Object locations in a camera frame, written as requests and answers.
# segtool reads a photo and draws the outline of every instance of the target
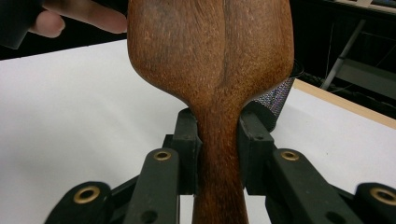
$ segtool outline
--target white surface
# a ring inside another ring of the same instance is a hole
[[[0,62],[0,223],[43,223],[75,185],[138,175],[184,107],[134,72],[125,41]],[[395,130],[304,92],[291,91],[272,136],[349,192],[396,187]],[[181,223],[191,205],[183,197]],[[263,197],[247,207],[268,223]]]

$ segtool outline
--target metal mesh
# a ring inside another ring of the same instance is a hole
[[[304,73],[303,66],[299,62],[294,60],[293,70],[289,78],[286,81],[284,81],[282,84],[277,86],[274,90],[267,92],[264,95],[254,100],[257,103],[264,105],[274,115],[273,117],[274,120],[271,120],[272,124],[270,125],[270,127],[267,127],[271,131],[276,126],[276,121],[279,118],[283,105],[285,104],[286,99],[289,96],[289,92],[291,86],[293,85],[294,79],[299,77],[303,73]]]
[[[285,82],[280,84],[274,90],[262,95],[254,101],[265,105],[276,118],[279,118],[280,112],[282,111],[283,105],[289,96],[291,86],[293,85],[294,78],[288,78]]]

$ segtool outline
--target wire mesh basket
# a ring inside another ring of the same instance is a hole
[[[303,73],[303,66],[298,61],[294,60],[293,69],[289,78],[272,91],[265,93],[247,104],[244,110],[254,112],[264,124],[268,132],[271,132],[276,126],[277,119],[279,118],[283,105],[289,96],[294,79],[301,76]]]

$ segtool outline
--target finger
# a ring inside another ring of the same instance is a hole
[[[45,0],[43,7],[110,33],[120,34],[126,30],[124,15],[91,0]]]
[[[42,11],[35,19],[35,24],[29,29],[31,33],[46,37],[57,37],[64,29],[61,16],[50,11]]]

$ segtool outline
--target brass grommet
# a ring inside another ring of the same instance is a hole
[[[95,200],[100,193],[100,189],[96,186],[88,186],[80,189],[74,196],[75,203],[90,203]]]
[[[297,161],[300,159],[300,156],[292,151],[283,151],[280,155],[287,161]]]
[[[387,189],[372,188],[371,195],[381,203],[396,206],[396,194]]]
[[[167,151],[159,151],[154,154],[154,159],[157,161],[167,161],[171,158],[172,154]]]

